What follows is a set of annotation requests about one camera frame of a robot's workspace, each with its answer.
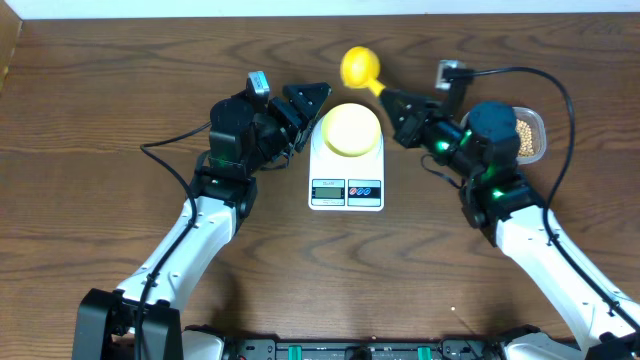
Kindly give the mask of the yellow measuring scoop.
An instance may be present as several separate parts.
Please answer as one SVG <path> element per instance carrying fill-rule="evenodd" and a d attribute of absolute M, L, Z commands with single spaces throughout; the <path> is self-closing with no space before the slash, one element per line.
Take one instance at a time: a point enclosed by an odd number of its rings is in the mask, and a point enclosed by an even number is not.
<path fill-rule="evenodd" d="M 379 97 L 386 88 L 379 80 L 380 61 L 369 48 L 356 46 L 349 49 L 340 64 L 340 76 L 345 87 L 367 89 Z"/>

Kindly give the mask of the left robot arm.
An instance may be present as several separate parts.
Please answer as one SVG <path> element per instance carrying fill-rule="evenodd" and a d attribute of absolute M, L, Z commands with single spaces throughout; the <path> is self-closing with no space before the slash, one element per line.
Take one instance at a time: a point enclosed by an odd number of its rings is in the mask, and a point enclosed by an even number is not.
<path fill-rule="evenodd" d="M 197 159 L 178 220 L 152 255 L 111 291 L 90 290 L 79 305 L 72 356 L 115 359 L 114 337 L 134 334 L 134 359 L 225 359 L 225 342 L 181 326 L 181 313 L 216 254 L 249 216 L 255 172 L 279 169 L 301 151 L 332 93 L 326 82 L 286 85 L 273 97 L 261 72 L 217 102 L 204 125 L 209 150 Z"/>

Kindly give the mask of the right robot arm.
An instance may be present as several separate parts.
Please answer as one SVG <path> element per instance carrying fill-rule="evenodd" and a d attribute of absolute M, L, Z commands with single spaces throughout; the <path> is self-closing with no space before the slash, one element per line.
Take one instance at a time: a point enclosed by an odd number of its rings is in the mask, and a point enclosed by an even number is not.
<path fill-rule="evenodd" d="M 447 101 L 390 89 L 378 99 L 399 144 L 424 148 L 462 177 L 459 197 L 468 223 L 534 281 L 571 330 L 580 358 L 638 356 L 638 303 L 571 241 L 519 170 L 520 137 L 511 106 L 481 102 L 458 124 Z"/>

